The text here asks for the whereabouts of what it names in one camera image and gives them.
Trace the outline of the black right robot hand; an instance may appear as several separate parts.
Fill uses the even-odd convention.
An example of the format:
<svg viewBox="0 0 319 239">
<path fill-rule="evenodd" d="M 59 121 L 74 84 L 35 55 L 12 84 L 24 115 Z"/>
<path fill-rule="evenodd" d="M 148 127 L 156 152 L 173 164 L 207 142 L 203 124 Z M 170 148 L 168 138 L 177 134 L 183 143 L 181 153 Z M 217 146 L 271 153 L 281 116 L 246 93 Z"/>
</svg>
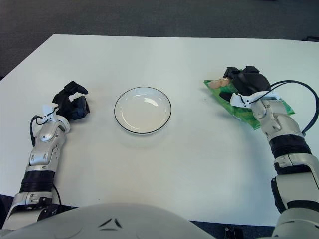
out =
<svg viewBox="0 0 319 239">
<path fill-rule="evenodd" d="M 226 101 L 230 101 L 233 92 L 243 96 L 250 96 L 256 92 L 266 91 L 270 88 L 270 83 L 254 66 L 246 66 L 243 70 L 235 67 L 227 67 L 224 78 L 229 78 L 235 88 L 235 91 L 221 91 L 219 97 Z"/>
</svg>

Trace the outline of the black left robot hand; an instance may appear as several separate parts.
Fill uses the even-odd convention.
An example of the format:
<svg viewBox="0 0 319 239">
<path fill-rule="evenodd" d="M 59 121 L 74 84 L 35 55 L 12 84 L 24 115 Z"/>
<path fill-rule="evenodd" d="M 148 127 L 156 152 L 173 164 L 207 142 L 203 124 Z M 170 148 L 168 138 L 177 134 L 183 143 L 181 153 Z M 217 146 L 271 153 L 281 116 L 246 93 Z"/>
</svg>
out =
<svg viewBox="0 0 319 239">
<path fill-rule="evenodd" d="M 71 81 L 55 95 L 52 101 L 58 105 L 57 115 L 65 117 L 68 121 L 82 119 L 90 112 L 85 96 L 82 95 L 72 101 L 69 99 L 75 93 L 87 95 L 88 91 L 83 86 Z"/>
</svg>

